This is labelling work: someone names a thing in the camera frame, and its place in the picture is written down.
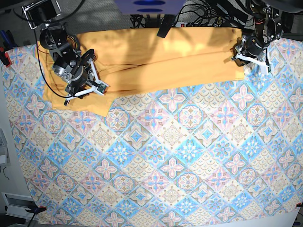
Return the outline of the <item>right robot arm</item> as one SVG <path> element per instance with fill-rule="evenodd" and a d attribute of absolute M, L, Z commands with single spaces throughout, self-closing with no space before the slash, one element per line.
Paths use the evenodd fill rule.
<path fill-rule="evenodd" d="M 67 33 L 61 19 L 56 20 L 61 10 L 55 0 L 39 0 L 22 7 L 25 13 L 24 20 L 30 24 L 31 29 L 40 28 L 40 36 L 36 44 L 48 50 L 54 61 L 52 70 L 63 82 L 67 95 L 60 95 L 53 87 L 46 84 L 48 89 L 60 98 L 65 99 L 67 105 L 75 98 L 82 99 L 85 95 L 95 93 L 104 95 L 109 87 L 100 80 L 94 65 L 95 50 L 89 49 L 81 52 L 79 39 Z"/>

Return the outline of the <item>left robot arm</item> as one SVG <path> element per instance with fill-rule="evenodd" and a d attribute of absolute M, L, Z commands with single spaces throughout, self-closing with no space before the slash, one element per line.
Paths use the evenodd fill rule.
<path fill-rule="evenodd" d="M 281 12 L 261 0 L 248 0 L 244 8 L 253 16 L 254 30 L 243 35 L 233 48 L 232 60 L 239 66 L 254 63 L 263 75 L 271 71 L 267 49 L 272 41 L 282 36 Z"/>

